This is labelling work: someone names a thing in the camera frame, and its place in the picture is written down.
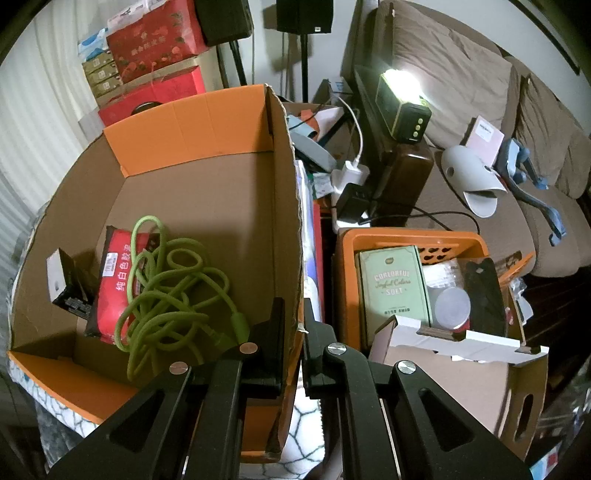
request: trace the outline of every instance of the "red bag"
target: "red bag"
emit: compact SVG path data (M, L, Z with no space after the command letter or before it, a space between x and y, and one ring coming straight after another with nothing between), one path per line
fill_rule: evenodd
M158 235L138 233L135 246L140 253L144 248L152 251L156 247ZM100 286L98 295L86 323L84 334L99 337L105 343L114 343L115 325L129 305L127 301L127 281L131 272L131 232L108 226L105 247L100 262ZM139 294L140 283L134 281L134 297ZM125 338L131 315L121 330Z

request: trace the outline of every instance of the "speaker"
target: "speaker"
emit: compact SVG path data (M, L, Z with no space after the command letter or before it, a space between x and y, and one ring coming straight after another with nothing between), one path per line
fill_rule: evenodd
M333 0L277 0L277 30L308 35L330 33Z
M248 0L195 0L195 13L208 47L252 35Z

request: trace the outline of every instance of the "red gift box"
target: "red gift box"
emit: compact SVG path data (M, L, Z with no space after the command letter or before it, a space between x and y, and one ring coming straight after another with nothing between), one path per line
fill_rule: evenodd
M168 0L107 43L123 83L206 51L193 0Z
M198 93L205 93L205 91L201 69L193 67L153 80L127 94L112 99L106 107L99 110L99 116L108 127L129 117L131 112L142 103L167 103Z

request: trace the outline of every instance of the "green book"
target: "green book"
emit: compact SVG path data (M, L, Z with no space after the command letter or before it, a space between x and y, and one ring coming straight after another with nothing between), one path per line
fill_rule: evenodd
M431 306L415 245L382 248L356 255L365 347L393 315L431 325Z

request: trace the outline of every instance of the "metal screw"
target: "metal screw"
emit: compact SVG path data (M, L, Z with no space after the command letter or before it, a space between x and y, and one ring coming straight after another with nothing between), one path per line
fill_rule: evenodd
M244 353L244 355L252 355L253 353L256 353L257 350L258 345L252 342L246 342L240 346L240 351Z
M347 351L347 346L344 343L331 343L328 346L329 352L333 355L343 355Z
M398 369L403 374L410 375L412 373L415 373L415 371L417 370L417 366L414 363L412 363L410 360L402 360L402 361L398 362Z
M185 362L175 362L170 365L170 373L173 375L182 375L189 369L189 366Z

